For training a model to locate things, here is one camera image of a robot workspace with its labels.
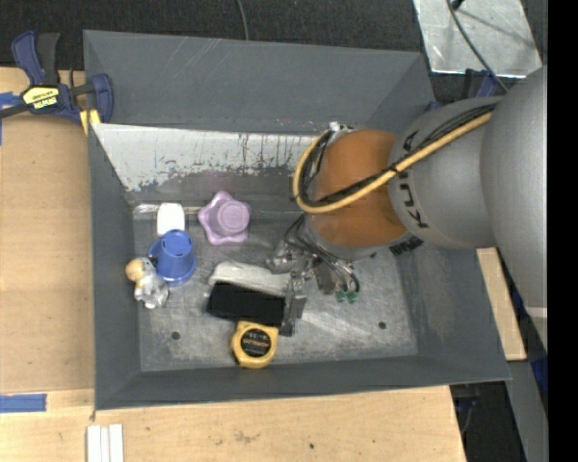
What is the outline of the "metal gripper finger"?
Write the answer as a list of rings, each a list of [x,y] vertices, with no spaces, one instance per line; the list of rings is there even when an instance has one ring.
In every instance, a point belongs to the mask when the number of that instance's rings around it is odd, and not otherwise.
[[[302,317],[307,302],[307,295],[303,289],[303,280],[291,277],[285,293],[285,306],[280,326],[280,334],[290,337],[295,332],[296,321]]]
[[[297,247],[281,240],[273,253],[266,259],[266,266],[271,273],[289,273],[297,265]]]

